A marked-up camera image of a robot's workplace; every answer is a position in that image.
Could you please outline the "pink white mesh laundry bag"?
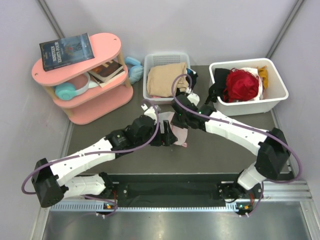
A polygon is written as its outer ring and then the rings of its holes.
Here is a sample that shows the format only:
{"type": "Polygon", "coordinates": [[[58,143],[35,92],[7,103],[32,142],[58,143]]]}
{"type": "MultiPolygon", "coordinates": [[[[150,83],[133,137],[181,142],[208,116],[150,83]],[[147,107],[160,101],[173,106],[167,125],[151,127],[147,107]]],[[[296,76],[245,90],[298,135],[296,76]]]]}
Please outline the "pink white mesh laundry bag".
{"type": "Polygon", "coordinates": [[[177,137],[177,141],[173,145],[187,147],[187,137],[188,137],[188,130],[186,128],[179,128],[177,126],[173,126],[171,124],[171,120],[174,116],[174,112],[163,112],[159,114],[159,126],[161,128],[161,132],[163,131],[163,124],[162,121],[168,120],[171,130],[173,134],[177,137]]]}

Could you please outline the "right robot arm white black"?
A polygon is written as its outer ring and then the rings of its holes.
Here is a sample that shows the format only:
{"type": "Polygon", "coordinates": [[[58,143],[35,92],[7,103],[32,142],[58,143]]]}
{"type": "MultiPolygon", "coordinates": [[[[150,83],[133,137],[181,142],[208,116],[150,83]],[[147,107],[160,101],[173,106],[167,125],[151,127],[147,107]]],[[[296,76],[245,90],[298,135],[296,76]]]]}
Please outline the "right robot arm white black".
{"type": "Polygon", "coordinates": [[[290,157],[284,133],[253,128],[234,120],[213,106],[204,104],[198,108],[188,96],[179,95],[171,102],[175,111],[172,125],[187,129],[199,129],[232,141],[249,150],[256,160],[244,169],[232,184],[233,194],[245,198],[252,188],[264,180],[277,181],[290,157]]]}

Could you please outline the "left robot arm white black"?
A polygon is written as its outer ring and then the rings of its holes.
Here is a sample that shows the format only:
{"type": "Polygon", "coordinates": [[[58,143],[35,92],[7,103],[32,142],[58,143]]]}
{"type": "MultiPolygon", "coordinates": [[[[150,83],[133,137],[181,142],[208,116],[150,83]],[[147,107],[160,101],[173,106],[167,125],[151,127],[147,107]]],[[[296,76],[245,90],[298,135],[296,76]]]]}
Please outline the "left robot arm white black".
{"type": "Polygon", "coordinates": [[[107,173],[89,177],[80,174],[104,162],[113,161],[146,145],[171,146],[178,142],[169,120],[142,115],[126,128],[114,130],[93,145],[61,159],[40,159],[31,177],[42,208],[51,207],[65,198],[95,195],[109,198],[114,191],[107,173]]]}

